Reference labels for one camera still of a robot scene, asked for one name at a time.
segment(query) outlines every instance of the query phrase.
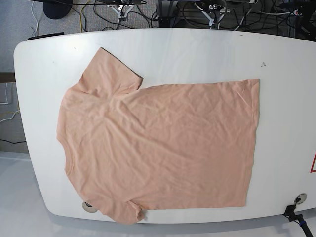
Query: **peach t-shirt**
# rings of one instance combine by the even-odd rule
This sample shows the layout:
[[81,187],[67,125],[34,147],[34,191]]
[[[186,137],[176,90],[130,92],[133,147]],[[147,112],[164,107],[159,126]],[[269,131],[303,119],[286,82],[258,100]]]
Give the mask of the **peach t-shirt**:
[[245,206],[259,80],[141,82],[99,49],[66,92],[57,138],[80,197],[125,224],[141,210]]

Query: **warning sticker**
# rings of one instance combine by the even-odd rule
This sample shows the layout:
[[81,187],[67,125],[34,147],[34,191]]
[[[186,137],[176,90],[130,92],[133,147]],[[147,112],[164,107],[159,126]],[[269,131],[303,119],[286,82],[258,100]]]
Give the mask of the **warning sticker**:
[[312,164],[311,173],[316,172],[316,162],[315,162],[315,160],[316,160],[316,153],[315,153],[314,161],[313,161],[313,164]]

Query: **white cable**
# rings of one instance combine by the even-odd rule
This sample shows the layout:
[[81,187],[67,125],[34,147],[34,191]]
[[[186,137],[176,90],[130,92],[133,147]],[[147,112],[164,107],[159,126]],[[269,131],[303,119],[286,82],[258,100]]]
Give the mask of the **white cable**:
[[[245,16],[247,16],[251,12],[251,10],[252,10],[252,8],[247,12],[247,14]],[[234,29],[234,31],[236,31],[242,25],[242,22],[245,19],[245,16],[243,16],[243,18],[240,21],[240,24]]]
[[262,11],[258,11],[262,14],[266,14],[266,15],[273,15],[273,16],[279,16],[279,15],[287,15],[287,14],[291,14],[291,12],[282,12],[282,13],[267,13],[267,12],[262,12]]
[[6,95],[6,89],[8,87],[8,83],[5,84],[5,100],[6,100],[6,103],[5,102],[1,102],[0,105],[8,105],[8,97]]
[[18,113],[19,113],[19,110],[15,111],[11,118],[2,119],[0,122],[6,121],[6,120],[11,120],[11,119],[13,119],[13,117],[14,117],[16,114],[18,114]]
[[37,21],[36,17],[34,16],[34,13],[33,13],[33,5],[34,5],[34,1],[32,2],[31,12],[32,12],[32,15],[33,15],[34,19],[36,20],[36,29],[35,29],[35,35],[34,35],[34,36],[36,36],[37,33],[38,33],[39,22]]

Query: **short sleeve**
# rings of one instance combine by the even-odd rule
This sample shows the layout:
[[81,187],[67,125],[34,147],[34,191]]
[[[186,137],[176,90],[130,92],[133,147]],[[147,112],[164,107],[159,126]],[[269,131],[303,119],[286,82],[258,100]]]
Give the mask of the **short sleeve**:
[[108,99],[137,90],[142,80],[119,59],[100,48],[73,89]]
[[141,208],[131,201],[121,202],[109,198],[99,198],[86,202],[101,211],[103,215],[107,215],[121,224],[131,225],[144,219]]

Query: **table surface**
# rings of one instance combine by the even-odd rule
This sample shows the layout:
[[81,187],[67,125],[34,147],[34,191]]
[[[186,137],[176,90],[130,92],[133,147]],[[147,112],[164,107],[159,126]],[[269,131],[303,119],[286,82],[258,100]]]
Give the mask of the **table surface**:
[[56,139],[64,93],[104,48],[144,78],[141,88],[172,83],[260,79],[260,118],[245,207],[146,211],[142,223],[200,223],[316,207],[316,43],[271,35],[196,29],[92,32],[25,41],[14,52],[26,140],[47,209],[56,215],[111,221],[83,210]]

